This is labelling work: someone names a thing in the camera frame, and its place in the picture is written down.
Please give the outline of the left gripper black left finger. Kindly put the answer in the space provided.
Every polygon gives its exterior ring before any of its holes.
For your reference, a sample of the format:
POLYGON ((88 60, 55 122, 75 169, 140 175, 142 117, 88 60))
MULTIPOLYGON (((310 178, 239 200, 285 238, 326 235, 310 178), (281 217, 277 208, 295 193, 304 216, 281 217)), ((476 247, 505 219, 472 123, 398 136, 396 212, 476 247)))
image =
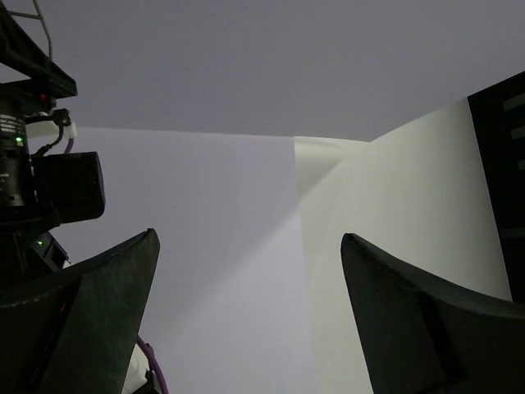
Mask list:
POLYGON ((3 393, 119 393, 160 251, 143 231, 90 259, 1 290, 3 393))

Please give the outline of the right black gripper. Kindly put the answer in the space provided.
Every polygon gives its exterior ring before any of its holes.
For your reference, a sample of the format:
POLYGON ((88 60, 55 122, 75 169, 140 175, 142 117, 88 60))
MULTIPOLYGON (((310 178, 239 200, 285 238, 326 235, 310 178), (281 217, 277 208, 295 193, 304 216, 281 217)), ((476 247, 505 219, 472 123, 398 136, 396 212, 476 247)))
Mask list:
POLYGON ((53 61, 53 42, 47 23, 39 2, 33 1, 33 5, 35 13, 10 11, 1 1, 1 63, 28 77, 28 80, 11 85, 36 85, 37 94, 54 99, 75 97, 78 94, 76 82, 53 61), (15 17, 40 23, 48 42, 47 52, 32 40, 15 17))

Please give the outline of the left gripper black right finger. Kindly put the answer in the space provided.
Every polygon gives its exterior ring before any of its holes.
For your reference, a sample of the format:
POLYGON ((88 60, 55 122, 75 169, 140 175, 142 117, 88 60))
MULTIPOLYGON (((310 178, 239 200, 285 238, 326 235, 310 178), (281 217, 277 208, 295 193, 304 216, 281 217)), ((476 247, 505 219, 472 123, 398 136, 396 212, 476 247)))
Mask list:
POLYGON ((524 307, 424 271, 355 234, 341 262, 375 393, 522 393, 524 307))

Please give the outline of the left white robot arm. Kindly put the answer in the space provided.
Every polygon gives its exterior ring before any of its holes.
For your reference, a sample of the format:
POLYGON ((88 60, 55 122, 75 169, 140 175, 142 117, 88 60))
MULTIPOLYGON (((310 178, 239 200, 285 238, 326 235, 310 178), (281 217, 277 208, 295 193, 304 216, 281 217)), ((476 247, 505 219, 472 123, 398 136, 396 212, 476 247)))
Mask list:
MULTIPOLYGON (((4 393, 164 393, 138 335, 160 250, 154 230, 35 274, 1 236, 4 393)), ((521 393, 524 308, 405 263, 355 234, 341 262, 375 393, 521 393)))

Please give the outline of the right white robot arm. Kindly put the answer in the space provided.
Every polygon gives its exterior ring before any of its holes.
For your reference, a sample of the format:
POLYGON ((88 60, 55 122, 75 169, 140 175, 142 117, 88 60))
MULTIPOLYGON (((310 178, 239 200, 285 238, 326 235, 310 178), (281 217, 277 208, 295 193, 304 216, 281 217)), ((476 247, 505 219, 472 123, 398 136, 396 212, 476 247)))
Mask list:
POLYGON ((95 152, 72 153, 75 125, 59 99, 77 95, 73 78, 1 8, 1 63, 24 80, 1 85, 1 286, 53 272, 45 236, 65 223, 99 218, 105 209, 95 152))

